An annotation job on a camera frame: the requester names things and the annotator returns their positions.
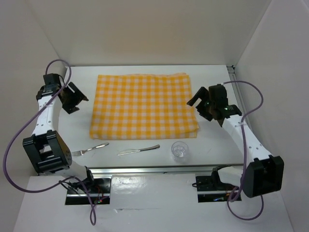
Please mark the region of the silver fork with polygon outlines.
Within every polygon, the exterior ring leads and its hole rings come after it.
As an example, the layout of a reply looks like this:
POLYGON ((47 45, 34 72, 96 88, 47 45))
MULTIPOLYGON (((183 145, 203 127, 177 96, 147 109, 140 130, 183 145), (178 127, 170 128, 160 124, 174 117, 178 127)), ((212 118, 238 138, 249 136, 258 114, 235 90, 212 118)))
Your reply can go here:
POLYGON ((103 148, 103 147, 108 146, 108 145, 109 145, 109 143, 103 143, 103 144, 97 145, 95 147, 88 148, 86 150, 74 151, 74 152, 71 152, 71 156, 72 157, 83 156, 86 152, 89 152, 89 151, 95 150, 95 149, 99 149, 99 148, 103 148))

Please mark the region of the yellow white checkered cloth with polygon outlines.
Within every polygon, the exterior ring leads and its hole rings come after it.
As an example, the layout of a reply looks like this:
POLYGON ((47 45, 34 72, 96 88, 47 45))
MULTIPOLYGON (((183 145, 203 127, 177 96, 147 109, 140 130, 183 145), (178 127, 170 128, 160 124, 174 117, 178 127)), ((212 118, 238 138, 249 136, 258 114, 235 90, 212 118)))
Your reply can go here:
POLYGON ((89 135, 100 140, 196 138, 186 73, 99 75, 89 135))

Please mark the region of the silver table knife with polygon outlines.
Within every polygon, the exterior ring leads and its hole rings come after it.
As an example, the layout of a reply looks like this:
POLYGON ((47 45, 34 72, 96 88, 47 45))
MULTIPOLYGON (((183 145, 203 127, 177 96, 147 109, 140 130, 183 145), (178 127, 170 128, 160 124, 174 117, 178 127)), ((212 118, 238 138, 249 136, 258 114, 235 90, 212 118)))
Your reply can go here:
POLYGON ((160 145, 154 145, 152 147, 140 148, 140 149, 127 149, 127 150, 123 150, 123 151, 119 152, 117 155, 122 156, 122 155, 144 152, 144 151, 149 151, 149 150, 156 150, 156 149, 159 149, 159 148, 160 148, 160 145))

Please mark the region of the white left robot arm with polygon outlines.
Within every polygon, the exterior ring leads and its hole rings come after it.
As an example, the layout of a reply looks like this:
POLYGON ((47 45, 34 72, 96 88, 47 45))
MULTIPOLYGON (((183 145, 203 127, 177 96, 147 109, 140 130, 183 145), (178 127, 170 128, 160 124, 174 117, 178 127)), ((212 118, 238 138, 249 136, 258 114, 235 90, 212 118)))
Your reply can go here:
POLYGON ((88 99, 72 82, 52 99, 58 90, 58 84, 50 84, 38 91, 36 100, 43 112, 37 117, 32 135, 23 139, 23 148, 37 174, 76 176, 80 179, 79 189, 89 193, 95 188, 93 175, 86 166, 73 161, 69 147, 58 133, 60 110, 72 114, 79 110, 76 105, 88 99))

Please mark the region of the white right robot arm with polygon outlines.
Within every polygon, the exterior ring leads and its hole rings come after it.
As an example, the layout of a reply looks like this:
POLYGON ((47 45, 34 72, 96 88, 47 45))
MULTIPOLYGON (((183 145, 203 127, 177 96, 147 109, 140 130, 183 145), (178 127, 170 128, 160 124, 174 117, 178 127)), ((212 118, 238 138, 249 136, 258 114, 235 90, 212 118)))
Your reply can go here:
POLYGON ((205 156, 222 155, 224 163, 249 165, 269 160, 271 153, 259 142, 245 123, 245 115, 232 114, 226 102, 219 108, 225 114, 217 126, 208 129, 208 139, 198 139, 190 78, 100 76, 92 90, 93 103, 78 111, 59 116, 58 131, 71 152, 107 143, 97 155, 69 159, 67 174, 86 178, 86 169, 113 166, 172 166, 172 144, 186 139, 195 145, 196 163, 205 156))

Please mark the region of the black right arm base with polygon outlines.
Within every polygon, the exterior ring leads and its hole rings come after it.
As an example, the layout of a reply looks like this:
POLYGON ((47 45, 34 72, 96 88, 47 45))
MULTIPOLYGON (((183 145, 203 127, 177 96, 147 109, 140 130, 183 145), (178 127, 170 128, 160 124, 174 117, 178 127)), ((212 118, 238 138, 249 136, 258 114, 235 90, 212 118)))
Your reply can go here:
POLYGON ((199 203, 226 202, 235 186, 221 182, 217 171, 197 175, 192 187, 197 190, 199 203))

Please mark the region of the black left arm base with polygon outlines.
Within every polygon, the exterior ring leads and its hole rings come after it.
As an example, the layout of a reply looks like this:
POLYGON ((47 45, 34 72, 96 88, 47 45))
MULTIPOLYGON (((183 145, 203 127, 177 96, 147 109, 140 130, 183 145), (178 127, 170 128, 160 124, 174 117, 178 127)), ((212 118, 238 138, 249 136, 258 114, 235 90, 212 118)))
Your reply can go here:
MULTIPOLYGON (((92 204, 108 205, 110 204, 111 177, 95 178, 92 183, 84 181, 92 204)), ((88 196, 85 189, 79 182, 65 182, 67 193, 65 205, 89 205, 88 196)))

